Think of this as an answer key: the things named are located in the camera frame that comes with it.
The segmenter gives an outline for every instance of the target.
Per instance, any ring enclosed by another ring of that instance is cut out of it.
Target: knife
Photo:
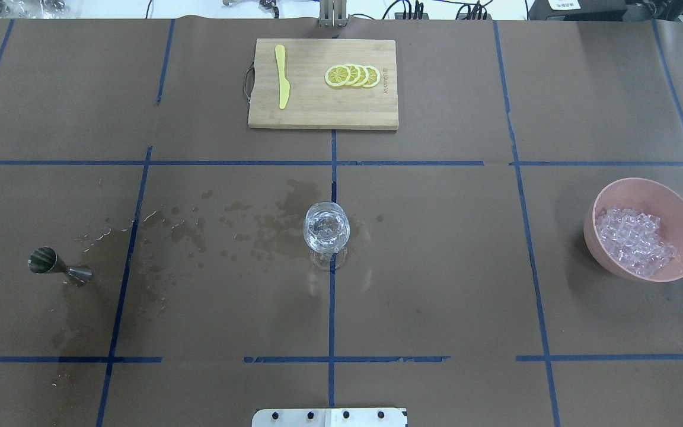
[[[289,100],[289,90],[292,86],[286,80],[286,48],[284,45],[276,45],[276,64],[279,66],[279,108],[286,108]]]

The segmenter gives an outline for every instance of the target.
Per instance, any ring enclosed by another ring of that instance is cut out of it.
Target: pink bowl
[[[637,276],[621,267],[617,260],[605,251],[605,246],[599,240],[594,219],[615,206],[633,208],[658,216],[658,233],[678,250],[676,258],[658,270],[652,278]],[[605,186],[594,199],[590,210],[586,211],[583,237],[594,259],[616,276],[649,283],[671,282],[683,278],[683,199],[659,182],[644,178],[623,178]]]

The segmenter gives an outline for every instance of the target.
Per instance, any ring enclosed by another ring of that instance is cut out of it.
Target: cutting board
[[[286,78],[292,89],[279,108],[276,45],[286,48]],[[250,128],[396,130],[397,54],[393,40],[257,39]],[[325,72],[344,63],[381,71],[376,87],[330,87]]]

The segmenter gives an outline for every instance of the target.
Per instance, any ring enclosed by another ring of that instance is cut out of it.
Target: glass base
[[[323,271],[331,271],[331,257],[334,254],[321,254],[313,250],[309,251],[309,259],[315,267],[320,268]],[[336,267],[334,270],[339,270],[344,265],[345,260],[347,260],[347,248],[341,248],[341,251],[336,254]]]

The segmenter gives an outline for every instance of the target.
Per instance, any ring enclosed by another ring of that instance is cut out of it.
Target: metal jigger
[[[64,273],[71,282],[83,286],[91,281],[91,267],[76,265],[69,267],[52,248],[38,248],[28,259],[28,267],[33,273]]]

